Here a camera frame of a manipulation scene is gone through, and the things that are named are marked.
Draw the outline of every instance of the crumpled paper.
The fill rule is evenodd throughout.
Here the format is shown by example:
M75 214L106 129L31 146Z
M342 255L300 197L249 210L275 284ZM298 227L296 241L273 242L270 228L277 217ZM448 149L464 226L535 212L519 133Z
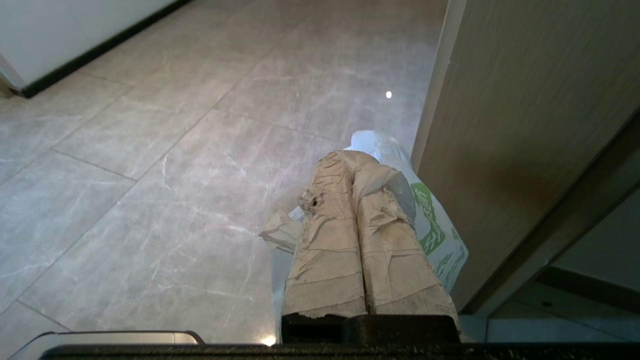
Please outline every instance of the crumpled paper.
M352 184L353 172L337 152L316 164L311 185L298 201L305 220L285 285L283 315L367 313Z
M273 214L260 233L273 249L277 334L281 313L366 313L364 288L371 313L447 314L458 324L416 239L415 202L402 173L363 152L335 151L316 165L299 205Z

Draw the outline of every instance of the brown paper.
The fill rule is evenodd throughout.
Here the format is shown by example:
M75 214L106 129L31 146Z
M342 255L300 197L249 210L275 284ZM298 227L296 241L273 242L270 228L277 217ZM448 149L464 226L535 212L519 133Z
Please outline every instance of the brown paper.
M283 315L366 314L352 183L351 169L336 152L316 165L299 201L306 218L286 280Z

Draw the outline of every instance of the black plastic edge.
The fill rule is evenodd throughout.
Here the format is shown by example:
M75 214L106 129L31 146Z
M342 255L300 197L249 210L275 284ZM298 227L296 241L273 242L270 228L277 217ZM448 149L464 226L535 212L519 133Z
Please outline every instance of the black plastic edge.
M175 10L178 10L180 7L184 6L190 1L191 0L177 0L172 2L171 4L165 6L164 8L156 11L155 13L149 15L148 17L145 17L139 22L133 24L132 26L129 26L127 29L124 29L123 31L117 33L116 35L104 41L103 43L95 46L93 49L87 51L86 53L78 56L73 60L70 60L66 64L51 71L50 73L46 74L40 79L37 79L36 81L28 84L24 88L20 89L17 92L17 94L27 99L34 97L37 93L41 92L42 90L45 90L51 85L64 79L71 73L75 72L77 69L80 69L81 67L90 63L92 60L96 59L98 56L113 49L117 45L126 41L128 38L148 28L153 23L169 15Z

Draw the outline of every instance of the floor tile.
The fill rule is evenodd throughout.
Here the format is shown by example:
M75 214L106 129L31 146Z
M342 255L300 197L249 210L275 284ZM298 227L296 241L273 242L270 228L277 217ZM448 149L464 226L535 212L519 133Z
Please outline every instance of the floor tile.
M169 111L123 97L55 149L139 179L202 115L202 110Z
M216 108L341 141L375 129L410 152L446 3L341 4L320 3Z
M425 100L419 93L398 90L387 99L389 89L367 79L314 69L288 76L276 68L265 60L215 108L345 142L356 130L378 130L411 151Z
M0 186L0 311L131 185L131 180L48 152Z
M247 55L190 47L127 98L168 111L207 111L255 62Z
M19 302L14 302L0 315L0 359L10 357L29 341L48 331L68 330Z
M528 284L513 298L539 310L594 329L627 340L640 341L640 315L638 314L600 304L538 282Z
M510 300L489 319L487 342L620 342L621 338Z
M249 1L193 1L144 29L80 71L138 85L198 45L195 34L224 32L230 16Z
M426 93L447 2L327 1L278 50L315 68Z
M211 111L21 299L75 331L257 342L273 328L257 232L270 204L342 146Z
M321 1L258 0L241 2L233 11L225 3L201 1L164 21L154 36L260 58Z
M128 90L73 74L32 99L0 99L0 184Z
M465 340L474 343L484 343L486 341L486 318L463 314L460 314L459 318L462 333L466 336Z

